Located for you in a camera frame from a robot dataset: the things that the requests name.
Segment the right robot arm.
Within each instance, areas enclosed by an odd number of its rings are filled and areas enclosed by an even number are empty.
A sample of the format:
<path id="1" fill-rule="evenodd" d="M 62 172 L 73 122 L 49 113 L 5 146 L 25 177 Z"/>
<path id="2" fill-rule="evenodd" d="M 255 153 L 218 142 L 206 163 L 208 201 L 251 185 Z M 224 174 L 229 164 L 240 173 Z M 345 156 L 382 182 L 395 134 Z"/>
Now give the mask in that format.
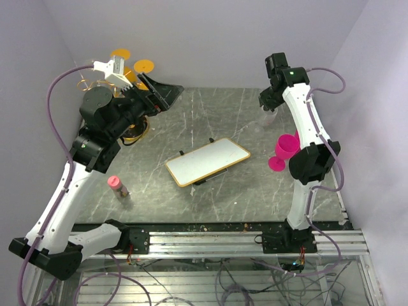
<path id="1" fill-rule="evenodd" d="M 288 106 L 296 126 L 296 135 L 283 135 L 269 165 L 281 170 L 287 164 L 295 187 L 291 209 L 285 220 L 281 245 L 288 252 L 297 251 L 311 236 L 311 212 L 316 189 L 337 162 L 340 143 L 333 141 L 325 131 L 312 99 L 307 70 L 289 66 L 283 52 L 265 59 L 270 86 L 259 94 L 259 105 L 265 111 L 274 111 L 282 104 Z"/>

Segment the clear wine glass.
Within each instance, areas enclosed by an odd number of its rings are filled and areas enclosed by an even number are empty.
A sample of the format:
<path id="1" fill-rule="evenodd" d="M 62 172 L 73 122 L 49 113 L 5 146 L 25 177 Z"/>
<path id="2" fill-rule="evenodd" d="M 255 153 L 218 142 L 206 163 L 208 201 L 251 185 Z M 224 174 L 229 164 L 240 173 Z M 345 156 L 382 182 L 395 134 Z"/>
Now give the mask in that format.
<path id="1" fill-rule="evenodd" d="M 256 135 L 262 136 L 265 129 L 271 126 L 278 113 L 278 109 L 269 110 L 261 106 L 258 112 L 258 118 L 248 124 L 248 130 Z"/>

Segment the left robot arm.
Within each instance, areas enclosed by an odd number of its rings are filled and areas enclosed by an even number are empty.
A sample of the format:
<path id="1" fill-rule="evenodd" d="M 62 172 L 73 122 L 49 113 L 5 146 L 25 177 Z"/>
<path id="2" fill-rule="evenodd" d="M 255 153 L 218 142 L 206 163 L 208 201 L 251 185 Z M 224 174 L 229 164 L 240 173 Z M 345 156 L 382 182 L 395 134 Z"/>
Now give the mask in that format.
<path id="1" fill-rule="evenodd" d="M 121 90 L 120 98 L 107 87 L 84 94 L 80 115 L 85 124 L 69 150 L 57 189 L 32 230 L 9 245 L 12 253 L 61 281 L 87 258 L 104 250 L 123 253 L 141 239 L 140 230 L 113 219 L 70 235 L 88 192 L 119 152 L 119 138 L 129 126 L 169 110 L 184 91 L 181 85 L 162 84 L 144 73 L 138 78 L 146 89 L 131 84 Z"/>

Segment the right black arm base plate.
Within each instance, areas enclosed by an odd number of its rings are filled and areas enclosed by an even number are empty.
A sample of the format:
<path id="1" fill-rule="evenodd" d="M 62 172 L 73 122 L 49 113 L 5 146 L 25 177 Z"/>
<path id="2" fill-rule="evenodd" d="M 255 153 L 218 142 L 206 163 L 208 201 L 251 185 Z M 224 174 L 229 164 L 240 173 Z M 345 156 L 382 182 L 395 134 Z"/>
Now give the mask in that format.
<path id="1" fill-rule="evenodd" d="M 256 235 L 254 242 L 262 246 L 264 254 L 316 253 L 315 237 L 310 230 L 284 230 L 276 232 L 262 232 Z"/>

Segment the yellow wine glass front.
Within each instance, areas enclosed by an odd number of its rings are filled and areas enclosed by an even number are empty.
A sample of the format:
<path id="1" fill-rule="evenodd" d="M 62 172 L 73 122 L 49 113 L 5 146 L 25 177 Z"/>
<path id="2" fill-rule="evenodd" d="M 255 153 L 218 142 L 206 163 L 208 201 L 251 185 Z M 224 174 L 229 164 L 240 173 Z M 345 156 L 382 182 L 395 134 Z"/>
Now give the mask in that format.
<path id="1" fill-rule="evenodd" d="M 141 59 L 136 61 L 133 65 L 133 69 L 137 73 L 150 73 L 153 71 L 154 67 L 154 63 L 148 59 Z"/>

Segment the pink wine glass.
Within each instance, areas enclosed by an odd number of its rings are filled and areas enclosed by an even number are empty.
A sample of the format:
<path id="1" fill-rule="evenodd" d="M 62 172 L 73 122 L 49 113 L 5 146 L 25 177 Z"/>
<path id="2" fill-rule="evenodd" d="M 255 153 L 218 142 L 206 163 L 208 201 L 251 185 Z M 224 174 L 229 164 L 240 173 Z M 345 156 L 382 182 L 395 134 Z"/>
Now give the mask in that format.
<path id="1" fill-rule="evenodd" d="M 273 171 L 283 171 L 286 162 L 300 150 L 300 141 L 291 134 L 281 135 L 275 145 L 275 155 L 268 160 L 268 165 Z"/>
<path id="2" fill-rule="evenodd" d="M 299 134 L 298 134 L 298 131 L 296 130 L 296 132 L 295 132 L 295 134 L 294 134 L 294 137 L 298 140 L 298 141 L 300 141 L 300 136 L 299 136 Z"/>

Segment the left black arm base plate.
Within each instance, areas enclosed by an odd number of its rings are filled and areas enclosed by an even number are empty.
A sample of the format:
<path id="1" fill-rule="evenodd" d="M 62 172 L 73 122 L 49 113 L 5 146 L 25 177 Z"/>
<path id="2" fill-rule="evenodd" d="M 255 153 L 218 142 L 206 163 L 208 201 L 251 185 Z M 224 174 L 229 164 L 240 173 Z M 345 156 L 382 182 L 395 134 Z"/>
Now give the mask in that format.
<path id="1" fill-rule="evenodd" d="M 148 254 L 150 234 L 143 228 L 128 228 L 124 231 L 123 251 L 128 254 Z"/>

